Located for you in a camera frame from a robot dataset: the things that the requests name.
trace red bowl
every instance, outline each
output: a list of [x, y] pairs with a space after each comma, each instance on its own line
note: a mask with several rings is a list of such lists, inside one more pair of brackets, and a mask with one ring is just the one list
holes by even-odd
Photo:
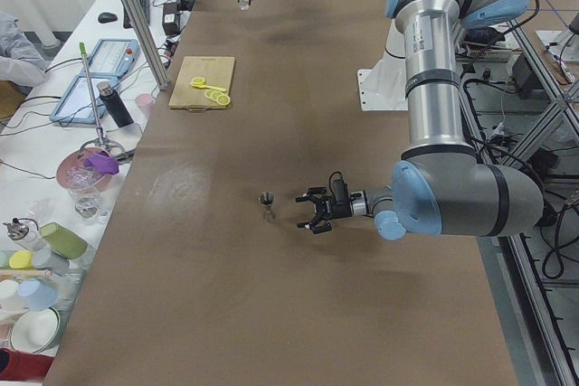
[[80, 153], [79, 151], [75, 151], [69, 156], [67, 156], [64, 160], [62, 160], [61, 164], [58, 166], [58, 169], [56, 170], [56, 181], [58, 182], [58, 184], [67, 190], [84, 190], [95, 187], [97, 190], [99, 190], [99, 192], [104, 192], [109, 186], [110, 180], [112, 179], [111, 174], [104, 174], [93, 183], [84, 185], [80, 189], [74, 189], [73, 187], [71, 187], [69, 183], [69, 176], [67, 176], [67, 174], [71, 171], [71, 169], [83, 167], [84, 160], [87, 157], [97, 153], [110, 155], [107, 151], [101, 148], [90, 147], [84, 148], [82, 153]]

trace purple object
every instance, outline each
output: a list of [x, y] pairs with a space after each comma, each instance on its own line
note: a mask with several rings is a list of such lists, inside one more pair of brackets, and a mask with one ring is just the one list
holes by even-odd
[[115, 157], [103, 154], [93, 154], [82, 162], [84, 167], [94, 167], [100, 174], [118, 174], [119, 162]]

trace person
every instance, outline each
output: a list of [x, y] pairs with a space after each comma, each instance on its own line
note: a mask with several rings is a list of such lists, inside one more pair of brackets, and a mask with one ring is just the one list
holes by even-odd
[[16, 25], [17, 19], [0, 11], [0, 80], [24, 93], [44, 80], [46, 62]]

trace person's arm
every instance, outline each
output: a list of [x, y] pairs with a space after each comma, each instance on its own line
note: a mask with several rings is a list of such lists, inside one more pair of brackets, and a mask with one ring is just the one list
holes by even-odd
[[36, 86], [44, 79], [45, 61], [26, 39], [16, 20], [4, 15], [0, 21], [0, 80], [20, 86]]

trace black computer mouse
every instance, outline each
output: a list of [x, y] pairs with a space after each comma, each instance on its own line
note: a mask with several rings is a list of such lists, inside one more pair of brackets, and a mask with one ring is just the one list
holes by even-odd
[[119, 18], [117, 17], [116, 14], [113, 13], [100, 13], [99, 14], [99, 23], [110, 23], [110, 22], [116, 22]]

